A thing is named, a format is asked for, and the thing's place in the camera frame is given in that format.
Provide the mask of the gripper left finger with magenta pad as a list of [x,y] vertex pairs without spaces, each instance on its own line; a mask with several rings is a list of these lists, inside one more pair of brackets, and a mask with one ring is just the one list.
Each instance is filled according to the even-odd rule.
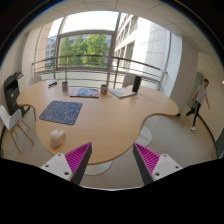
[[72,151],[57,153],[41,168],[76,185],[79,185],[92,154],[92,143],[86,143]]

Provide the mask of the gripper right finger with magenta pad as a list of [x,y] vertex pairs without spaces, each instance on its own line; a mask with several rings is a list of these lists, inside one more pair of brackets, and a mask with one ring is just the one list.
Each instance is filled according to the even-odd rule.
[[133,154],[145,185],[182,169],[168,154],[158,154],[138,143],[133,144]]

